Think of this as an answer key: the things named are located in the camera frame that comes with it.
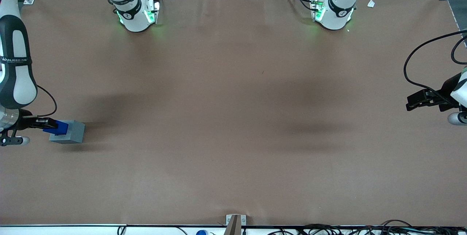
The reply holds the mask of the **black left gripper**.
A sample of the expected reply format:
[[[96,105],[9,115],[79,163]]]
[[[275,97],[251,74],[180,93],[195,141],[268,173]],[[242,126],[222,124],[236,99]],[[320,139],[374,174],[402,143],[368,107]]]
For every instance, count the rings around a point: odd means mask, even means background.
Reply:
[[[431,92],[428,89],[422,89],[407,97],[406,110],[412,111],[420,107],[439,107],[440,112],[450,109],[458,109],[460,104],[455,100],[451,93],[457,87],[461,73],[447,79],[441,89]]]

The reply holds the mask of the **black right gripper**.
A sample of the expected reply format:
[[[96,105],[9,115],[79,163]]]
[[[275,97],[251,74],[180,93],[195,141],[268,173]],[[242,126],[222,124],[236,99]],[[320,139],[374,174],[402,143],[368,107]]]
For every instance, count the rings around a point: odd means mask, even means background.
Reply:
[[[19,109],[19,117],[16,122],[16,129],[18,131],[29,128],[34,123],[34,128],[39,129],[56,129],[56,121],[51,117],[37,117],[35,118],[32,112]]]

